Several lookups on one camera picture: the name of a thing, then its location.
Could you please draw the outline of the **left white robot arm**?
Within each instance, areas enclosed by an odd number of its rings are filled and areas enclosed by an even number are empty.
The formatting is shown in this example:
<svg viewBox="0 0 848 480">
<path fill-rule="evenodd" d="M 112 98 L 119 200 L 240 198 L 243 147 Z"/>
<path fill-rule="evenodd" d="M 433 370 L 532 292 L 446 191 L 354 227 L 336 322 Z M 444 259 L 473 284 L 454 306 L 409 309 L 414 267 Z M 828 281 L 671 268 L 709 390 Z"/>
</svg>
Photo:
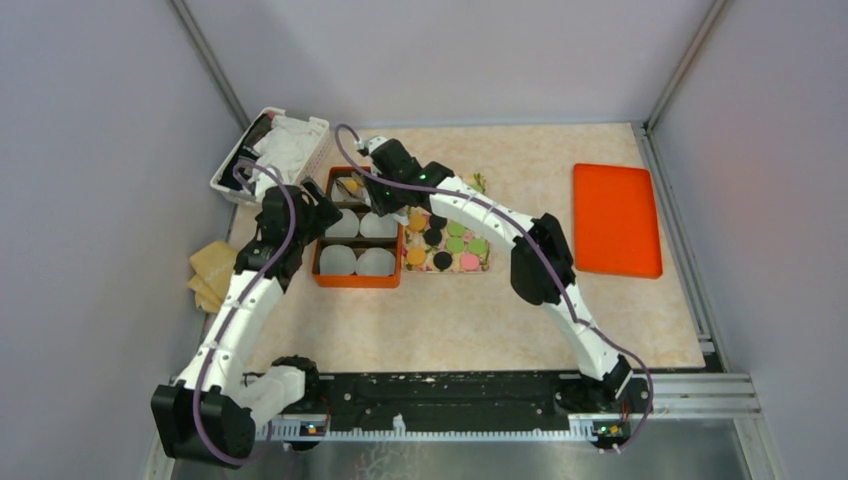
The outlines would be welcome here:
<svg viewBox="0 0 848 480">
<path fill-rule="evenodd" d="M 264 324 L 303 265 L 305 247 L 341 218 L 311 178 L 265 192 L 221 310 L 191 362 L 152 395 L 167 457 L 236 469 L 251 458 L 260 427 L 289 406 L 302 414 L 317 407 L 319 374 L 305 357 L 283 357 L 250 384 L 244 376 Z"/>
</svg>

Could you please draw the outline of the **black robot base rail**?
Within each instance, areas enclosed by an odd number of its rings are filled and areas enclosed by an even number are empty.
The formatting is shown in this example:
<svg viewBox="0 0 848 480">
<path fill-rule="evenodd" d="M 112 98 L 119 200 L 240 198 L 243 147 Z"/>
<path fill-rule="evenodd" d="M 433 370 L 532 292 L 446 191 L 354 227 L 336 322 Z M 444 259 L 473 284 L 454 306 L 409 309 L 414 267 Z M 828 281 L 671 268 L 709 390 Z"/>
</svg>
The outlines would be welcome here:
<svg viewBox="0 0 848 480">
<path fill-rule="evenodd" d="M 282 417 L 314 429 L 326 420 L 332 433 L 565 432 L 581 415 L 633 419 L 648 400 L 643 379 L 615 395 L 570 371 L 345 373 L 312 379 Z"/>
</svg>

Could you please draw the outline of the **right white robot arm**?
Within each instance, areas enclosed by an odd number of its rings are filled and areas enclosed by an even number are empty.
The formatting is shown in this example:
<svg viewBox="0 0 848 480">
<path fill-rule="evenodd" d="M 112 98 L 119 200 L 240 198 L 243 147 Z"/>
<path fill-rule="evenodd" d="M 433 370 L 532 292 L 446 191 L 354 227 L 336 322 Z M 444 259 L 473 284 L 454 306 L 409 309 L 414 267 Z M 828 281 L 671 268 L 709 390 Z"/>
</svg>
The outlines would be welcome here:
<svg viewBox="0 0 848 480">
<path fill-rule="evenodd" d="M 444 165 L 421 165 L 397 139 L 375 136 L 356 146 L 371 160 L 366 186 L 378 213 L 422 208 L 508 253 L 513 291 L 555 321 L 576 356 L 589 404 L 612 412 L 626 400 L 632 367 L 599 330 L 584 302 L 574 258 L 555 216 L 532 217 L 504 207 Z"/>
</svg>

